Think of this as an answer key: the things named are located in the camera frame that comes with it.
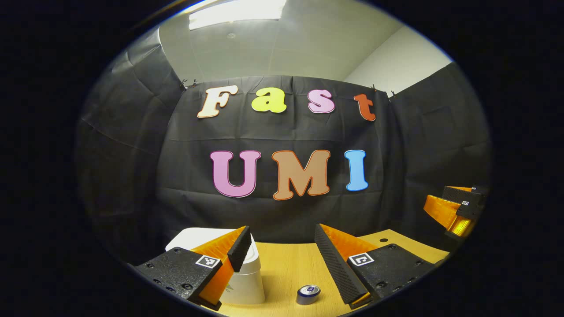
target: pink letter u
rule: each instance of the pink letter u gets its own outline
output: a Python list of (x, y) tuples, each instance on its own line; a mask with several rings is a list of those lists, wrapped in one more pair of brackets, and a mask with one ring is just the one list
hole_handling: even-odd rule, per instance
[(213, 161), (213, 183), (218, 192), (227, 197), (241, 198), (249, 196), (257, 185), (257, 160), (261, 157), (258, 151), (242, 151), (239, 157), (245, 162), (245, 178), (240, 186), (233, 186), (229, 182), (229, 161), (233, 153), (229, 151), (215, 151), (210, 154)]

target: can lid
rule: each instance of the can lid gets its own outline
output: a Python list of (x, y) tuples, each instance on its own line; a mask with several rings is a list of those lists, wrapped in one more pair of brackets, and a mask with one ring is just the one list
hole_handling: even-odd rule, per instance
[(313, 297), (318, 295), (321, 289), (317, 285), (305, 285), (298, 290), (298, 295), (301, 297)]

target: blue letter i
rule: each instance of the blue letter i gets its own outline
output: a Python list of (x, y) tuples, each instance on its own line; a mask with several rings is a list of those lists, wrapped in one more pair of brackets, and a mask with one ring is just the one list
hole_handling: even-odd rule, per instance
[(361, 149), (352, 149), (345, 152), (345, 157), (349, 160), (351, 181), (347, 185), (347, 190), (351, 192), (361, 191), (368, 187), (364, 180), (364, 157), (366, 153)]

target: wooden table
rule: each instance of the wooden table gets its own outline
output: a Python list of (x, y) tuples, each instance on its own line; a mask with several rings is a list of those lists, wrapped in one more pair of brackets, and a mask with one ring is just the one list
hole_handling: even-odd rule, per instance
[[(362, 236), (377, 247), (395, 243), (420, 258), (436, 263), (448, 252), (411, 240), (392, 230)], [(223, 303), (218, 313), (233, 317), (334, 317), (351, 312), (343, 303), (315, 243), (277, 244), (257, 242), (261, 259), (262, 283), (266, 301), (258, 305)], [(319, 299), (311, 305), (298, 305), (298, 288), (315, 284), (321, 288)]]

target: black fabric backdrop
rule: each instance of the black fabric backdrop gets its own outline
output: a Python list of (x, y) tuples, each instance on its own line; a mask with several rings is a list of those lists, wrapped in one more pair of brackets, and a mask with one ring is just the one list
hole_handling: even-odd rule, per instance
[[(250, 226), (257, 241), (313, 242), (316, 223), (353, 235), (392, 228), (444, 248), (444, 228), (422, 209), (444, 185), (487, 184), (487, 124), (471, 87), (455, 64), (388, 99), (350, 83), (293, 76), (256, 76), (204, 82), (183, 92), (166, 60), (158, 30), (122, 52), (101, 76), (78, 125), (80, 191), (100, 237), (124, 261), (141, 263), (164, 250), (180, 230)], [(219, 115), (197, 118), (205, 90), (237, 85)], [(255, 92), (285, 92), (283, 113), (257, 112)], [(312, 113), (307, 93), (327, 89), (332, 113)], [(353, 96), (373, 101), (373, 122)], [(231, 151), (230, 181), (243, 182), (244, 150), (260, 151), (255, 191), (240, 199), (217, 192), (213, 151)], [(303, 166), (326, 149), (325, 195), (276, 201), (275, 151), (292, 150)], [(369, 187), (347, 191), (344, 153), (366, 152)]]
[(146, 261), (163, 250), (161, 235), (148, 221), (149, 206), (166, 126), (182, 93), (179, 85), (155, 28), (102, 73), (78, 122), (80, 196), (97, 234), (128, 262)]

